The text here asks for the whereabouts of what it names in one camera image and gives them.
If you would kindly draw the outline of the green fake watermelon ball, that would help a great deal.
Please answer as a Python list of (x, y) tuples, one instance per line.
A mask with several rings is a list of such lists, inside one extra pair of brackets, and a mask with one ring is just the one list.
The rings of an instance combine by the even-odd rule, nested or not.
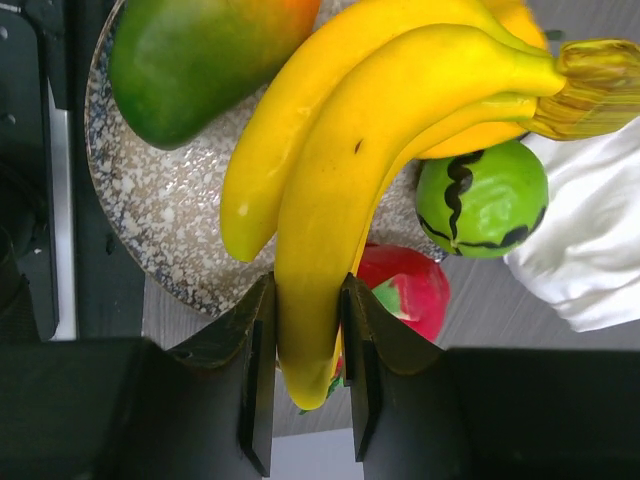
[(426, 161), (415, 197), (428, 238), (448, 254), (473, 258), (501, 257), (522, 244), (548, 203), (544, 166), (518, 140)]

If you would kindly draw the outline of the green fake mango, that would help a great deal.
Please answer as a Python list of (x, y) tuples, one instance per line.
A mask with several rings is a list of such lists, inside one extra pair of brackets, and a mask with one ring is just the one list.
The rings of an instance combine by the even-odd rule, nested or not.
[(149, 145), (173, 150), (272, 80), (309, 37), (317, 1), (128, 1), (109, 79)]

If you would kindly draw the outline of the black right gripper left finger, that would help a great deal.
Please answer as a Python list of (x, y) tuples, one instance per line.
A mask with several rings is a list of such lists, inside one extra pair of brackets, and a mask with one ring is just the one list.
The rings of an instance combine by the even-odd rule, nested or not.
[(260, 479), (270, 471), (275, 282), (171, 349), (143, 338), (5, 345), (5, 479)]

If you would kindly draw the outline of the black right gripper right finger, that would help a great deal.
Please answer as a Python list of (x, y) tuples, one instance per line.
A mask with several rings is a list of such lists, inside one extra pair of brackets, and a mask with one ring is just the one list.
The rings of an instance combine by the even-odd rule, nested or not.
[(340, 318), (366, 478), (638, 477), (637, 352), (443, 350), (353, 276)]

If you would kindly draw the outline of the yellow fake banana bunch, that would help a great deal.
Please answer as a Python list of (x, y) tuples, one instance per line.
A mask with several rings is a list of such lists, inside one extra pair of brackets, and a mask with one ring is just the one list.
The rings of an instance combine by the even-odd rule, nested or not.
[(574, 41), (553, 56), (479, 1), (360, 1), (312, 34), (259, 101), (224, 177), (226, 251), (274, 242), (277, 349), (289, 394), (321, 406), (338, 304), (377, 204), (423, 131), (486, 98), (537, 99), (522, 127), (556, 140), (610, 133), (639, 112), (639, 47)]

